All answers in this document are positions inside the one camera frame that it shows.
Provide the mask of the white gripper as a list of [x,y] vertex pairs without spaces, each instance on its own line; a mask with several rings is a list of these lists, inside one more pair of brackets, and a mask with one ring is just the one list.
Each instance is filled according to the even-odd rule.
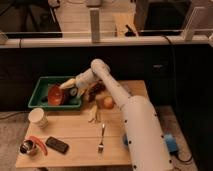
[[73,86],[76,86],[77,88],[81,88],[81,82],[77,79],[77,78],[71,78],[67,81],[65,81],[64,83],[62,83],[59,88],[60,89],[68,89],[68,88],[72,88]]

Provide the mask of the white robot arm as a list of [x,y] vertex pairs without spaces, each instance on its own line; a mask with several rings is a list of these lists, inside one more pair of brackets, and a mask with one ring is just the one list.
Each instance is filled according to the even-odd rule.
[[99,80],[122,112],[134,171],[172,171],[174,166],[152,103],[142,95],[131,95],[114,79],[103,60],[94,59],[89,69],[65,81],[60,88],[86,88]]

